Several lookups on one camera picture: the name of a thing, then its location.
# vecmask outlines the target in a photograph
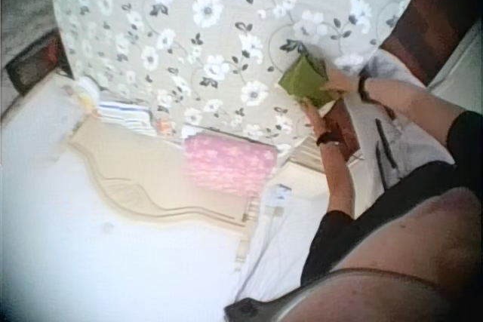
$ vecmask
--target hand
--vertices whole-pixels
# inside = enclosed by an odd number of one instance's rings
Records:
[[[318,113],[317,109],[314,107],[313,104],[309,100],[302,100],[299,102],[300,108],[302,109],[303,113],[307,116],[314,129],[315,137],[319,137],[324,132],[328,130],[327,122]]]
[[[321,87],[321,90],[338,90],[342,92],[356,92],[359,77],[348,75],[328,63],[326,65],[328,82]]]

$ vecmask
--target wristband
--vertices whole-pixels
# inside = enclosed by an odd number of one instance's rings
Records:
[[[332,132],[324,132],[318,137],[316,144],[319,147],[321,144],[325,145],[327,143],[334,143],[335,145],[339,145],[340,141],[338,138],[335,137]]]

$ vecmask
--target green wallet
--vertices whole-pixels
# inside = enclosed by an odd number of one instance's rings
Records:
[[[338,92],[320,89],[327,81],[324,61],[304,54],[281,77],[278,84],[297,100],[309,99],[314,107],[320,109],[340,97]]]

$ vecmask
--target white bed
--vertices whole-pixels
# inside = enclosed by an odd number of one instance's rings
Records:
[[[237,235],[132,222],[100,200],[64,146],[82,112],[62,82],[49,76],[2,128],[2,306],[12,320],[220,321],[267,241],[239,298],[273,299],[298,286],[326,196],[292,198],[273,221],[262,215],[235,271]]]

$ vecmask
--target black shirt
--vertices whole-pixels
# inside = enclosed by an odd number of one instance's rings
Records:
[[[302,285],[320,278],[375,229],[406,214],[419,203],[455,187],[467,187],[481,201],[483,117],[462,113],[448,132],[448,151],[455,164],[433,161],[418,167],[382,194],[359,218],[327,213],[315,234],[303,267]]]

